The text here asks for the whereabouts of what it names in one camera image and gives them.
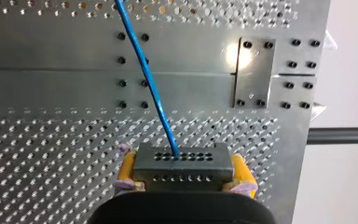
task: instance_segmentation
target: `metal bracket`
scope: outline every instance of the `metal bracket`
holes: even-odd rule
[[[233,167],[224,144],[181,147],[175,158],[166,147],[142,143],[133,176],[144,181],[147,190],[219,190],[232,181]]]
[[[235,108],[266,108],[275,52],[275,40],[240,39],[235,81]]]

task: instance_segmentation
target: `aluminum panel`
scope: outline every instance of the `aluminum panel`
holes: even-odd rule
[[[84,223],[114,194],[118,142],[168,145],[155,111],[139,106],[150,99],[141,74],[121,75],[131,90],[112,88],[118,80],[104,72],[0,71],[0,223]],[[241,153],[260,187],[257,200],[290,223],[310,123],[310,108],[299,104],[312,103],[303,85],[314,77],[273,77],[265,110],[227,109],[234,76],[161,74],[156,81],[177,142],[225,143]],[[121,99],[127,108],[117,108]]]
[[[13,1],[17,5],[12,6],[10,3]],[[82,8],[82,2],[77,0],[13,1],[0,1],[0,67],[139,71],[129,39],[117,38],[124,28],[117,12],[112,10],[113,2],[87,1],[87,7]],[[243,1],[172,0],[173,6],[170,2],[128,1],[128,7],[133,8],[131,17],[139,37],[149,35],[148,41],[142,41],[142,45],[152,71],[234,73],[237,43],[243,36],[276,39],[273,74],[315,74],[318,69],[318,66],[308,68],[307,63],[318,64],[320,61],[329,0],[274,0],[266,1],[258,8],[255,7],[259,1],[253,0],[249,1],[248,7]],[[68,8],[62,8],[65,3],[69,4]],[[98,4],[103,4],[102,9],[96,9]],[[150,6],[150,11],[145,10],[145,5]],[[175,20],[154,20],[152,12],[157,14],[161,7],[166,7],[164,17],[171,16]],[[177,7],[186,15],[176,15]],[[277,18],[279,8],[281,19]],[[189,18],[197,20],[201,18],[198,14],[206,9],[212,14],[202,16],[205,23],[187,19],[183,22],[181,19],[189,14]],[[277,22],[275,26],[230,25],[230,21],[237,21],[235,17],[241,16],[242,21],[257,21],[257,16],[266,14],[266,10],[267,18],[261,20],[261,24],[270,22],[272,17]],[[220,25],[206,22],[214,21],[216,17],[221,20],[218,22]],[[279,22],[284,21],[290,23],[282,28]],[[293,39],[299,39],[301,45],[293,46]],[[310,44],[312,40],[320,41],[320,46],[313,47]],[[119,57],[126,58],[126,63],[118,63]],[[289,61],[297,62],[296,69],[287,66]]]

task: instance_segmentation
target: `blue wire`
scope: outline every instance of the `blue wire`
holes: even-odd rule
[[[144,52],[142,51],[141,45],[136,38],[136,34],[132,28],[131,21],[129,15],[127,14],[126,8],[124,8],[124,4],[122,0],[115,0],[118,13],[123,20],[124,27],[126,28],[127,35],[130,38],[133,48],[135,49],[136,55],[138,56],[139,63],[141,64],[142,71],[144,72],[147,84],[152,93],[153,100],[156,105],[156,109],[158,112],[159,119],[161,120],[162,126],[164,127],[165,133],[167,134],[168,141],[171,145],[172,154],[174,157],[179,155],[178,146],[175,142],[175,137],[173,136],[170,124],[165,117],[164,109],[162,108],[161,100],[159,99],[158,90],[156,84],[153,80],[152,74],[150,72],[149,66],[147,65],[146,58]]]

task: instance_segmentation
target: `screw head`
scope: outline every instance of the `screw head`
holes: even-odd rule
[[[304,82],[303,87],[304,87],[305,89],[311,90],[311,89],[313,88],[313,84],[310,83],[310,82]]]
[[[290,67],[290,68],[296,68],[296,67],[297,67],[297,63],[295,63],[295,62],[289,62],[289,63],[287,63],[287,66]]]
[[[146,101],[143,101],[143,102],[141,103],[141,107],[142,107],[143,109],[147,109],[147,108],[149,108],[149,104],[148,104]]]
[[[124,80],[124,79],[121,79],[121,80],[118,82],[118,85],[119,85],[120,87],[126,87],[127,84],[128,84],[128,82],[127,82],[126,80]]]
[[[143,35],[141,36],[141,39],[142,39],[143,41],[149,41],[150,36],[149,36],[148,34],[143,34]]]
[[[118,63],[121,63],[121,64],[124,64],[124,63],[126,63],[126,58],[124,58],[124,57],[119,57],[118,59],[117,59],[117,62]]]
[[[316,67],[316,63],[313,63],[313,62],[307,62],[307,67],[308,68],[315,68]]]
[[[117,35],[117,38],[119,40],[125,40],[126,39],[126,34],[124,34],[123,32],[120,32],[118,35]]]
[[[293,82],[285,82],[284,87],[291,90],[292,88],[295,87],[295,84]]]
[[[271,42],[266,42],[264,44],[264,48],[266,49],[272,49],[274,47],[274,44],[272,44]]]
[[[318,48],[319,46],[321,46],[321,41],[319,41],[319,40],[311,40],[310,45],[315,47],[315,48]]]
[[[310,109],[310,104],[305,103],[305,102],[301,102],[301,103],[300,103],[300,106],[301,106],[302,108],[304,108],[304,109]]]
[[[292,107],[289,103],[287,103],[287,102],[282,102],[281,103],[281,107],[282,108],[285,108],[285,109],[290,109],[290,107]]]
[[[142,81],[141,81],[141,86],[147,87],[147,86],[148,86],[147,81],[146,81],[146,80],[142,80]]]
[[[120,103],[118,103],[118,106],[120,106],[121,108],[127,108],[127,103],[125,101],[120,101]]]
[[[243,42],[243,46],[246,48],[246,49],[249,49],[252,47],[252,42],[249,42],[249,41],[245,41]]]
[[[257,101],[257,105],[259,106],[265,106],[266,105],[266,102],[264,100],[258,100]]]
[[[292,40],[292,45],[293,46],[298,47],[298,46],[300,46],[300,44],[301,44],[301,40],[299,40],[299,39],[293,39]]]
[[[238,100],[237,105],[244,106],[245,102],[243,100]]]

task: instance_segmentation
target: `white wall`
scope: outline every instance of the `white wall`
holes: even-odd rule
[[[358,127],[358,1],[332,0],[316,101],[327,110],[312,127]],[[358,145],[307,147],[293,224],[358,223]]]

